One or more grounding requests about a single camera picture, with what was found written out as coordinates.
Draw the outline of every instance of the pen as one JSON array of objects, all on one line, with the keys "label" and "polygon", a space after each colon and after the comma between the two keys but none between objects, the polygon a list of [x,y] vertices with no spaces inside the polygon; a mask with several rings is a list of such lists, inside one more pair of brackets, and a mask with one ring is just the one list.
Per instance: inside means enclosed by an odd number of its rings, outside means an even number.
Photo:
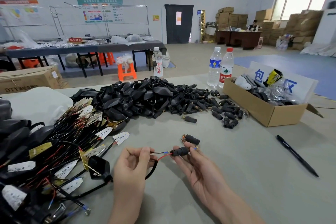
[{"label": "pen", "polygon": [[315,172],[315,170],[303,159],[301,156],[293,150],[292,147],[289,146],[289,144],[279,135],[276,136],[277,140],[281,143],[283,147],[285,147],[287,150],[290,151],[296,157],[296,159],[313,175],[316,177],[319,177],[319,175]]}]

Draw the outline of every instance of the brown desk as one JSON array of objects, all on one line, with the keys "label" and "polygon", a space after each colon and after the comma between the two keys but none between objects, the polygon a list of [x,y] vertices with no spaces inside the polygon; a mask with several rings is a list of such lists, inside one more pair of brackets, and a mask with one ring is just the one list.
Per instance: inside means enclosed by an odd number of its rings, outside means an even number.
[{"label": "brown desk", "polygon": [[216,32],[216,42],[217,44],[226,44],[230,43],[230,36],[232,31],[217,31]]},{"label": "brown desk", "polygon": [[258,46],[261,32],[239,32],[231,31],[230,45],[233,47],[241,46],[243,50],[254,49]]}]

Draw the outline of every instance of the black curtain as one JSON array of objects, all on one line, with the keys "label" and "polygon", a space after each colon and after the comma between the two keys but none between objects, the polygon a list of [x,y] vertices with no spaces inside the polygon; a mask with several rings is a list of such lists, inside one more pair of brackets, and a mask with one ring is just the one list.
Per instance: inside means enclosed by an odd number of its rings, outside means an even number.
[{"label": "black curtain", "polygon": [[[167,44],[187,44],[189,42],[194,5],[165,5],[167,24]],[[176,25],[176,12],[181,12],[181,25]]]}]

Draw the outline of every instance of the man sitting at desk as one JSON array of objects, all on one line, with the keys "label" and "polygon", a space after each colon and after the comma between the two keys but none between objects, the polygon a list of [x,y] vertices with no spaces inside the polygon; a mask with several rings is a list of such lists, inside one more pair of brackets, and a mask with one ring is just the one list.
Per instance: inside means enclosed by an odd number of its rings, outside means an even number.
[{"label": "man sitting at desk", "polygon": [[250,30],[255,31],[255,28],[258,26],[258,25],[257,25],[257,22],[258,22],[257,20],[254,20],[254,21],[253,21],[253,24],[250,25]]}]

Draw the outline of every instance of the person's left hand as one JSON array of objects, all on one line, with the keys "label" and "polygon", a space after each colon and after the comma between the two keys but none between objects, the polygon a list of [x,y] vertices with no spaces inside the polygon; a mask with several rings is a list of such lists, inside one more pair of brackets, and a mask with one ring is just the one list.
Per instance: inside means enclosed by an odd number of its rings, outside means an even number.
[{"label": "person's left hand", "polygon": [[154,165],[157,156],[153,148],[125,148],[114,167],[114,204],[110,224],[133,224],[140,212],[145,192],[147,169]]}]

